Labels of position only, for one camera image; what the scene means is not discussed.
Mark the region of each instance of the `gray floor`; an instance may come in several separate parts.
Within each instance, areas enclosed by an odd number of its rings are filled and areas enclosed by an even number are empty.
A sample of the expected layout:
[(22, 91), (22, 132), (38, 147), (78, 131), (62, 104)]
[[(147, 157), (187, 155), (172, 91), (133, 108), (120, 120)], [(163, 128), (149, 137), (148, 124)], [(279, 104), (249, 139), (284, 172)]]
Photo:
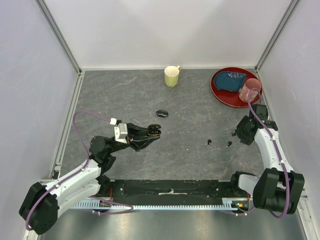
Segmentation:
[[(239, 143), (231, 132), (248, 108), (223, 105), (213, 95), (210, 81), (216, 69), (181, 70), (179, 83), (166, 86), (163, 70), (87, 71), (77, 110), (143, 127), (162, 126), (161, 139), (141, 152), (116, 152), (111, 179), (221, 179), (235, 171), (260, 175), (263, 162), (258, 146)], [(169, 117), (156, 116), (167, 110)], [(107, 122), (78, 114), (76, 124), (87, 146), (96, 135), (112, 137)], [(67, 141), (61, 174), (80, 165), (85, 151), (73, 128)]]
[(275, 219), (255, 209), (248, 216), (221, 211), (134, 211), (97, 216), (68, 210), (40, 240), (307, 240), (298, 214)]

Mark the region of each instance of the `blue cloth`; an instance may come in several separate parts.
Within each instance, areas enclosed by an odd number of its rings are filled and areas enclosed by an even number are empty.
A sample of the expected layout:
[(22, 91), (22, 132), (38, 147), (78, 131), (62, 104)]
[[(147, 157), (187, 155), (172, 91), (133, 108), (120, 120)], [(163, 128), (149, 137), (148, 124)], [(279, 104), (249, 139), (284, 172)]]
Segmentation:
[(245, 73), (222, 71), (215, 76), (214, 85), (218, 90), (238, 92), (245, 79)]

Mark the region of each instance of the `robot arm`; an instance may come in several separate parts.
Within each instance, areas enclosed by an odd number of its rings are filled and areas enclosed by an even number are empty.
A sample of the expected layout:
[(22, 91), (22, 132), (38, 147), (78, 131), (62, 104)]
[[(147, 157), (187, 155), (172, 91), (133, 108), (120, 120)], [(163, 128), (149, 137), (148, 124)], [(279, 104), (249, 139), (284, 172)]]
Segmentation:
[(83, 169), (86, 161), (67, 173), (63, 177), (42, 185), (40, 182), (33, 184), (19, 210), (19, 214), (27, 217), (35, 205), (49, 189), (56, 187), (35, 207), (31, 213), (29, 226), (41, 235), (48, 231), (57, 219), (73, 205), (81, 200), (96, 194), (104, 194), (108, 190), (110, 179), (104, 175), (116, 160), (111, 153), (131, 147), (136, 152), (146, 148), (153, 141), (160, 139), (161, 126), (149, 125), (148, 128), (136, 126), (132, 123), (121, 123), (116, 119), (111, 120), (115, 137), (95, 136), (90, 143), (90, 162)]
[(304, 176), (295, 173), (288, 163), (279, 141), (277, 125), (274, 121), (268, 120), (267, 107), (256, 104), (253, 106), (253, 110), (271, 131), (273, 139), (270, 139), (267, 130), (261, 126), (251, 112), (249, 117), (245, 116), (240, 121), (232, 135), (237, 135), (241, 140), (240, 142), (247, 145), (250, 145), (253, 141), (257, 143), (265, 169), (260, 178), (251, 174), (239, 174), (238, 187), (252, 196), (255, 208), (274, 212), (284, 210), (286, 203), (285, 176), (272, 141), (275, 140), (290, 179), (290, 200), (287, 214), (293, 214), (297, 209), (305, 184)]

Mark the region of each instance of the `red tray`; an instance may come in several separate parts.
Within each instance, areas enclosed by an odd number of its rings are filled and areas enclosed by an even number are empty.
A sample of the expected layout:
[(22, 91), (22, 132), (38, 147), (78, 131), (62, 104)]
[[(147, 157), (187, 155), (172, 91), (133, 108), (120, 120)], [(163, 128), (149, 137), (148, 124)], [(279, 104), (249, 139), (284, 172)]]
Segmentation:
[[(233, 108), (246, 108), (248, 107), (248, 103), (241, 101), (239, 98), (239, 92), (237, 91), (227, 91), (227, 90), (218, 90), (215, 86), (215, 82), (214, 79), (216, 77), (216, 75), (220, 72), (223, 71), (228, 71), (228, 72), (235, 72), (235, 73), (241, 73), (241, 74), (246, 74), (245, 76), (245, 80), (244, 83), (248, 80), (248, 79), (258, 79), (253, 73), (239, 68), (239, 67), (226, 67), (223, 69), (220, 69), (219, 71), (217, 71), (212, 79), (211, 79), (211, 89), (213, 92), (213, 95), (223, 104), (233, 107)], [(251, 104), (256, 104), (259, 101), (259, 95), (257, 95), (255, 97), (255, 99), (251, 102)]]

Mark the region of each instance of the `white wall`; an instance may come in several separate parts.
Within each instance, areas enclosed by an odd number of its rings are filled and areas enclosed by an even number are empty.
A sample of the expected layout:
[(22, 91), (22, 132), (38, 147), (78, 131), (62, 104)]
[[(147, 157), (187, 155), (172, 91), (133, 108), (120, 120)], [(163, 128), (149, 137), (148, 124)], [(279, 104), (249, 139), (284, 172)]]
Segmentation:
[(260, 71), (281, 144), (320, 224), (320, 2), (300, 1)]
[(0, 235), (22, 239), (18, 211), (48, 177), (76, 82), (33, 0), (0, 1)]
[(290, 0), (46, 0), (82, 68), (255, 66)]

